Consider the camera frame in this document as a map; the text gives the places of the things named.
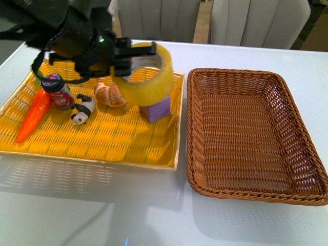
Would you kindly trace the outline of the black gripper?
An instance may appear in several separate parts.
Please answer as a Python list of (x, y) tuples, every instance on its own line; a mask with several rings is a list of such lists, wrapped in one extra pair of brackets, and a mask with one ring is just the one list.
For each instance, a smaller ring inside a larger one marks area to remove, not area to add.
[(131, 57), (156, 54), (156, 44), (132, 47), (127, 37), (117, 38), (112, 31), (98, 31), (91, 46), (74, 58), (75, 71), (82, 77), (130, 76)]

